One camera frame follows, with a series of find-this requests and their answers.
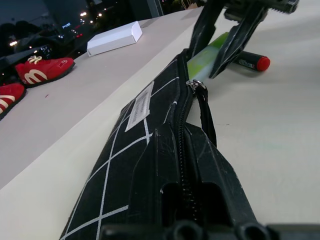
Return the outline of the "black grid zipper pouch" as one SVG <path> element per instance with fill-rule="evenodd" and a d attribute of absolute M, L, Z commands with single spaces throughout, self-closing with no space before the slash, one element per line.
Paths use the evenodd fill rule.
<path fill-rule="evenodd" d="M 104 219 L 127 210 L 134 166 L 155 129 L 175 121 L 182 108 L 180 88 L 191 82 L 189 60 L 185 53 L 176 56 L 121 110 L 60 240 L 98 240 Z"/>

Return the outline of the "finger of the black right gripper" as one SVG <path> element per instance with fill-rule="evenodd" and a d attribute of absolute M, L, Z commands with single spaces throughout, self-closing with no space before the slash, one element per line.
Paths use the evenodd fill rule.
<path fill-rule="evenodd" d="M 193 58 L 210 42 L 216 27 L 215 23 L 223 10 L 223 0 L 207 0 L 192 31 L 188 57 Z"/>
<path fill-rule="evenodd" d="M 228 32 L 213 63 L 210 78 L 215 78 L 232 63 L 252 37 L 257 26 L 265 19 L 269 8 L 266 6 L 246 6 L 244 9 L 227 8 L 224 16 L 227 20 L 238 22 Z"/>

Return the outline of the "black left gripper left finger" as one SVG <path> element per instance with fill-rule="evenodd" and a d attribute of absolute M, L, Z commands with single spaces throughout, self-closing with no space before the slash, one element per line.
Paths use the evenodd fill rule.
<path fill-rule="evenodd" d="M 128 224 L 171 226 L 187 219 L 185 153 L 178 133 L 156 128 L 134 167 Z"/>

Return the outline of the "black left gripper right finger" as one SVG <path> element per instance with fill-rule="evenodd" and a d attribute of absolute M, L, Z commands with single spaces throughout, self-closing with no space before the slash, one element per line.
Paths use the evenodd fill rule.
<path fill-rule="evenodd" d="M 199 180 L 199 200 L 205 225 L 237 226 L 257 219 L 231 164 L 203 130 L 186 125 Z"/>

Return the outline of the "black marker with red cap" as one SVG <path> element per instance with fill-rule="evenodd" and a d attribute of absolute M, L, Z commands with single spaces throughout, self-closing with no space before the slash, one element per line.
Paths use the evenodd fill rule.
<path fill-rule="evenodd" d="M 247 51 L 242 51 L 233 62 L 256 72 L 266 71 L 271 64 L 267 56 Z"/>

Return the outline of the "red shoe with white laces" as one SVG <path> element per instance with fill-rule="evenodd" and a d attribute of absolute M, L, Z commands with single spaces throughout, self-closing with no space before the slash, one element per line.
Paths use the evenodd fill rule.
<path fill-rule="evenodd" d="M 26 87 L 34 88 L 65 77 L 74 66 L 74 60 L 69 57 L 44 59 L 33 55 L 25 63 L 17 64 L 15 70 Z"/>

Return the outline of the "white cardboard box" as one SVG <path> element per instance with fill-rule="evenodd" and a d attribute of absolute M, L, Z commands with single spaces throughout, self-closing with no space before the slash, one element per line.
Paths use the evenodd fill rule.
<path fill-rule="evenodd" d="M 142 36 L 138 21 L 99 33 L 87 43 L 90 57 L 137 43 Z"/>

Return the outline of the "red shoe with white stripes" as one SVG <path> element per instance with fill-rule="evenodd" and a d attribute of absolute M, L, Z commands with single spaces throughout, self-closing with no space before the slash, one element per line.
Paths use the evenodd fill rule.
<path fill-rule="evenodd" d="M 0 121 L 25 97 L 26 92 L 20 83 L 0 86 Z"/>

